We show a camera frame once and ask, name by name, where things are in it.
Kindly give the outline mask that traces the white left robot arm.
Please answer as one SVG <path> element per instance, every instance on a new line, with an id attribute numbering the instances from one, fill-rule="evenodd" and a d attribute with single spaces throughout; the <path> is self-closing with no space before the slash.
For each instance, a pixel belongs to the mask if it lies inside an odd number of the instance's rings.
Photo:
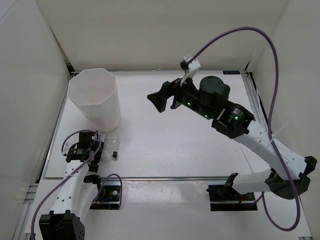
<path id="1" fill-rule="evenodd" d="M 105 188 L 97 175 L 103 153 L 105 133 L 92 130 L 77 131 L 78 141 L 62 146 L 66 158 L 65 175 L 50 194 L 58 195 L 48 214 L 39 218 L 44 240 L 83 240 L 84 218 L 93 200 L 100 200 Z"/>

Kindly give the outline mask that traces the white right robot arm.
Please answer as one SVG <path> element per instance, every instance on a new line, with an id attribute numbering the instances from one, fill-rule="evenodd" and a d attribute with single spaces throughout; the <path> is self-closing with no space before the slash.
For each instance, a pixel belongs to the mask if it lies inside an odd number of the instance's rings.
<path id="1" fill-rule="evenodd" d="M 217 76 L 203 78 L 199 88 L 191 78 L 185 82 L 178 78 L 164 82 L 161 89 L 147 95 L 147 99 L 162 113 L 167 100 L 173 97 L 172 110 L 183 105 L 212 120 L 211 126 L 217 132 L 244 145 L 269 165 L 269 169 L 262 172 L 231 174 L 222 187 L 222 193 L 230 200 L 251 192 L 272 192 L 292 200 L 295 195 L 289 179 L 293 180 L 298 195 L 305 193 L 311 183 L 308 174 L 315 170 L 317 160 L 294 153 L 277 139 L 270 140 L 250 111 L 228 100 L 229 93 L 230 87 Z"/>

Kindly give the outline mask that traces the black cap dark label bottle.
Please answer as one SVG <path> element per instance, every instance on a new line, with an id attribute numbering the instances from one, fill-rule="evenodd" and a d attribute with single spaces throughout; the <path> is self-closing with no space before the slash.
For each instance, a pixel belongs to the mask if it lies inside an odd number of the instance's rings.
<path id="1" fill-rule="evenodd" d="M 118 152 L 117 151 L 107 151 L 104 150 L 100 156 L 100 163 L 111 163 L 118 160 Z"/>

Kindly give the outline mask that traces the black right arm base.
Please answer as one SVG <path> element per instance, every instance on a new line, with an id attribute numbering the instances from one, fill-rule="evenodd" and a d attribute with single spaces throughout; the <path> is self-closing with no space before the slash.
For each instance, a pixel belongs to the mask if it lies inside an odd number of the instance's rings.
<path id="1" fill-rule="evenodd" d="M 257 200 L 253 192 L 240 194 L 232 188 L 233 181 L 238 173 L 232 173 L 226 183 L 209 185 L 206 191 L 209 194 L 211 212 L 241 212 L 257 211 Z"/>

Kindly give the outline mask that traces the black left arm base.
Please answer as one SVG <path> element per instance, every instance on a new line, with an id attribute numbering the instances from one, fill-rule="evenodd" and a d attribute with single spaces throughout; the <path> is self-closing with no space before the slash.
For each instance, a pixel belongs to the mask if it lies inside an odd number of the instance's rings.
<path id="1" fill-rule="evenodd" d="M 96 185 L 97 195 L 92 200 L 90 210 L 120 210 L 123 198 L 123 182 L 116 173 L 105 178 L 92 174 L 84 178 L 84 183 Z"/>

